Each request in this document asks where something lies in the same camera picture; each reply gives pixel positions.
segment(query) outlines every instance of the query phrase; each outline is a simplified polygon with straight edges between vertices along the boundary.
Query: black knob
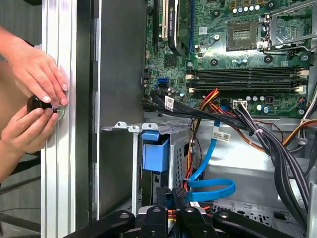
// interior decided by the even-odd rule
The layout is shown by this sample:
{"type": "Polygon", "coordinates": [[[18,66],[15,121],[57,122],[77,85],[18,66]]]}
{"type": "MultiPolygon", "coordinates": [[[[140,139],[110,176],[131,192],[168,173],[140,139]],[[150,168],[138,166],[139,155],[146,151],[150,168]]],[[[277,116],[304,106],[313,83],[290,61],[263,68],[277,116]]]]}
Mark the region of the black knob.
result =
{"type": "Polygon", "coordinates": [[[42,102],[37,96],[33,95],[32,97],[30,97],[28,99],[28,102],[26,104],[26,108],[28,110],[28,113],[33,111],[36,108],[52,108],[54,110],[54,108],[51,106],[50,103],[44,103],[42,102]]]}

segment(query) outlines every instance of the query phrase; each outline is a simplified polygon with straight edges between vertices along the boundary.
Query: hand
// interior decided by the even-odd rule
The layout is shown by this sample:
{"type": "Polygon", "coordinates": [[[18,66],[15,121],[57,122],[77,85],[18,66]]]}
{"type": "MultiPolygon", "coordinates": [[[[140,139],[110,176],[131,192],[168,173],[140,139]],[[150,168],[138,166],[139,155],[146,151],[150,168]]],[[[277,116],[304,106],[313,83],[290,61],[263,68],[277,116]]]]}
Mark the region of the hand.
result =
{"type": "Polygon", "coordinates": [[[11,41],[10,50],[4,56],[14,76],[41,101],[50,102],[55,108],[68,104],[64,93],[67,83],[53,57],[20,38],[11,41]]]}
{"type": "Polygon", "coordinates": [[[2,140],[12,151],[33,153],[43,148],[58,120],[58,114],[48,108],[36,108],[28,113],[21,108],[2,132],[2,140]]]}

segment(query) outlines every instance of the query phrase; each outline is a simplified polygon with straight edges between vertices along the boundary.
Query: ram slot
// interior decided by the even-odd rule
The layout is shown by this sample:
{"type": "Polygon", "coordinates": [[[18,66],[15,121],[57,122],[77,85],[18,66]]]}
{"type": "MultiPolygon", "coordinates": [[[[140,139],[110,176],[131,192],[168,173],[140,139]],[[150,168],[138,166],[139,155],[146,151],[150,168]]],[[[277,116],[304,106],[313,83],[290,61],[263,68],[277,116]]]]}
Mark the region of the ram slot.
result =
{"type": "Polygon", "coordinates": [[[291,67],[202,70],[197,71],[196,78],[188,80],[186,86],[196,91],[218,88],[222,91],[294,92],[307,84],[307,78],[298,77],[299,70],[291,67]]]}

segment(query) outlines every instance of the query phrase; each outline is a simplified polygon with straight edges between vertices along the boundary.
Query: green circuit board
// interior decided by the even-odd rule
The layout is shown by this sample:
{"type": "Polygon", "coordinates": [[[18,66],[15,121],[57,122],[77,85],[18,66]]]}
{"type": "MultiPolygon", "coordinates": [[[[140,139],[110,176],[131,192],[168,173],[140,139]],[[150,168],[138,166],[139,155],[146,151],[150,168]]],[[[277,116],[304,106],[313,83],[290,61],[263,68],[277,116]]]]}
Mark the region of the green circuit board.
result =
{"type": "MultiPolygon", "coordinates": [[[[190,0],[182,6],[188,7],[190,0]]],[[[160,0],[159,22],[163,21],[163,0],[160,0]]],[[[147,97],[152,89],[172,90],[175,100],[198,107],[206,92],[195,90],[189,92],[186,87],[186,74],[192,70],[234,70],[257,68],[309,68],[311,54],[307,51],[296,51],[292,56],[285,52],[269,55],[258,50],[257,43],[261,37],[259,18],[266,12],[281,9],[293,4],[291,0],[195,0],[195,20],[193,44],[197,48],[184,56],[175,55],[168,42],[160,39],[158,50],[153,47],[153,16],[148,15],[146,35],[146,69],[150,77],[144,81],[147,97]],[[168,87],[160,88],[158,79],[168,78],[168,87]]],[[[154,0],[148,0],[148,7],[155,7],[154,0]]],[[[183,24],[180,36],[186,39],[186,26],[190,16],[189,10],[183,10],[183,24]]],[[[276,23],[277,37],[284,40],[310,34],[312,27],[312,9],[300,9],[292,15],[281,15],[276,23]]],[[[310,41],[299,42],[310,46],[310,41]]],[[[244,90],[221,92],[221,99],[231,104],[245,101],[247,109],[254,116],[302,117],[305,110],[306,87],[299,92],[266,92],[265,90],[244,90]]]]}

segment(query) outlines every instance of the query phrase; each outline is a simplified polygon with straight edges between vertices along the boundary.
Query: screw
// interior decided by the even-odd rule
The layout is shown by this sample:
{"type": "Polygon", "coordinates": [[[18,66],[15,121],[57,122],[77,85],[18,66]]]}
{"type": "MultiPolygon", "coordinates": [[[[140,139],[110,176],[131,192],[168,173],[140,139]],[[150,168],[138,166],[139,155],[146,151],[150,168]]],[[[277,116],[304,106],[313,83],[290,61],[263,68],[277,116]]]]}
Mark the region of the screw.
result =
{"type": "Polygon", "coordinates": [[[122,219],[125,219],[125,218],[128,218],[128,217],[129,217],[129,215],[127,213],[122,213],[120,215],[120,218],[122,218],[122,219]]]}
{"type": "Polygon", "coordinates": [[[220,213],[220,216],[221,216],[222,218],[228,218],[228,217],[229,217],[229,214],[226,213],[226,212],[221,212],[221,213],[220,213]]]}
{"type": "Polygon", "coordinates": [[[158,207],[153,209],[154,212],[160,212],[160,209],[158,207]]]}
{"type": "Polygon", "coordinates": [[[185,209],[185,211],[186,211],[186,212],[193,212],[193,211],[194,211],[194,208],[188,207],[188,208],[185,209]]]}
{"type": "Polygon", "coordinates": [[[298,113],[299,115],[303,115],[303,114],[305,113],[305,111],[304,111],[303,109],[298,109],[297,113],[298,113]]]}
{"type": "Polygon", "coordinates": [[[303,56],[301,57],[301,60],[302,60],[302,61],[308,60],[308,55],[303,55],[303,56]]]}

